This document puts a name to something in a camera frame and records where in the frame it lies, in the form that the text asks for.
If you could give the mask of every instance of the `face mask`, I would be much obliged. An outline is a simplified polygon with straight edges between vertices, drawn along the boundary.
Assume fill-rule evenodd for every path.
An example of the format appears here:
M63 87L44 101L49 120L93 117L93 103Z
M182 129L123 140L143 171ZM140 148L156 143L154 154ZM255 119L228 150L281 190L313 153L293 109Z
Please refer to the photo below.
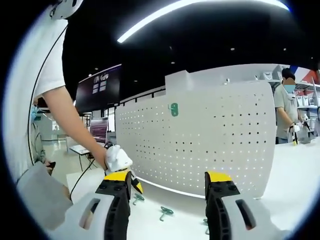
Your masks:
M296 85L284 85L283 87L289 94L291 94L294 92Z
M37 117L38 107L35 105L31 106L31 123L33 123Z

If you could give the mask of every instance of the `floor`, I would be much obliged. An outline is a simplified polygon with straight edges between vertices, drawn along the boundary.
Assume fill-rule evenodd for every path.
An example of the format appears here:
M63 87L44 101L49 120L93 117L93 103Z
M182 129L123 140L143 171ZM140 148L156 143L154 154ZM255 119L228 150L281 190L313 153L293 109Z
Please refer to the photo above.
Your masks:
M67 186L67 174L82 172L79 155L71 150L67 151L65 140L44 141L43 148L48 160L56 162L52 176L65 186ZM89 165L89 160L86 156L81 156L80 159L82 169L85 170ZM94 162L93 164L94 165L91 165L92 169L95 169L96 167L100 168L97 163Z

